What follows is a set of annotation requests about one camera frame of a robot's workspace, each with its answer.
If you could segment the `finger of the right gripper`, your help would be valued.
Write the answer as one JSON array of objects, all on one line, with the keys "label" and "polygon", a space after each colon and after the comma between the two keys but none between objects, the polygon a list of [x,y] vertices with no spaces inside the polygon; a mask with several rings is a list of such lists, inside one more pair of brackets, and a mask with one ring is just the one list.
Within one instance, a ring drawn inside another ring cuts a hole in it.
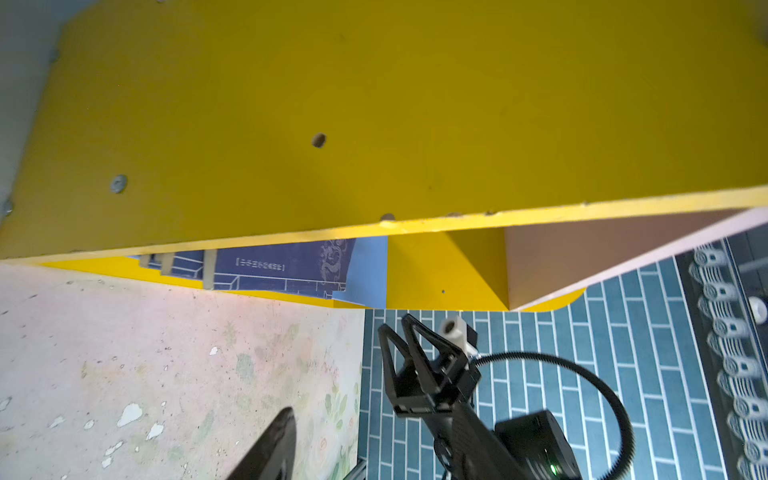
[{"label": "finger of the right gripper", "polygon": [[382,351],[384,391],[392,407],[417,407],[420,384],[408,344],[388,325],[382,325],[378,335]]},{"label": "finger of the right gripper", "polygon": [[[411,314],[402,319],[406,344],[421,384],[456,384],[465,372],[469,359],[465,351],[452,341],[428,328]],[[424,340],[438,356],[430,359],[422,348]]]}]

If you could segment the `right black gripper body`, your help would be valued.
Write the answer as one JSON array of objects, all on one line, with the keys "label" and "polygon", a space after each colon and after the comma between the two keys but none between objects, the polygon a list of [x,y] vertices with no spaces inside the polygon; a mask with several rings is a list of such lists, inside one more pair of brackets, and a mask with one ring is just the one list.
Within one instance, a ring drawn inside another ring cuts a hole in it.
[{"label": "right black gripper body", "polygon": [[464,355],[407,358],[399,369],[389,360],[389,401],[398,418],[421,420],[431,432],[450,432],[454,406],[471,403],[480,379]]}]

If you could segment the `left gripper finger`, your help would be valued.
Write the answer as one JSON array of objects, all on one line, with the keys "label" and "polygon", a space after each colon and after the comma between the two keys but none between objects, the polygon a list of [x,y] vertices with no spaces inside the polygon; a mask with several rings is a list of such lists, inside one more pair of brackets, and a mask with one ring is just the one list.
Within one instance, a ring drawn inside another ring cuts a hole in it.
[{"label": "left gripper finger", "polygon": [[290,480],[296,456],[294,410],[283,408],[261,434],[228,480]]}]

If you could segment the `navy book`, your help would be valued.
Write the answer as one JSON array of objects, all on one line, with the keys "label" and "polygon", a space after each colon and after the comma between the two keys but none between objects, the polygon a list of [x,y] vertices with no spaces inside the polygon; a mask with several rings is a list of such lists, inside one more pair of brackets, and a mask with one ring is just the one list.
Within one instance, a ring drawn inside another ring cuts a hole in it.
[{"label": "navy book", "polygon": [[329,299],[346,290],[355,241],[191,250],[137,257],[139,266],[196,280],[205,290],[260,291]]}]

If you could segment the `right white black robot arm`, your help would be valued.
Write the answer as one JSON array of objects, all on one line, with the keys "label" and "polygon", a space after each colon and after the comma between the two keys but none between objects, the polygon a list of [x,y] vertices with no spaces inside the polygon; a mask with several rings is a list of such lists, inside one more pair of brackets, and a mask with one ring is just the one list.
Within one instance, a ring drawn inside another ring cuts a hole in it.
[{"label": "right white black robot arm", "polygon": [[551,412],[487,427],[472,399],[482,375],[478,334],[459,318],[432,330],[411,314],[402,330],[378,329],[383,387],[395,415],[426,426],[433,450],[455,479],[578,479],[571,446]]}]

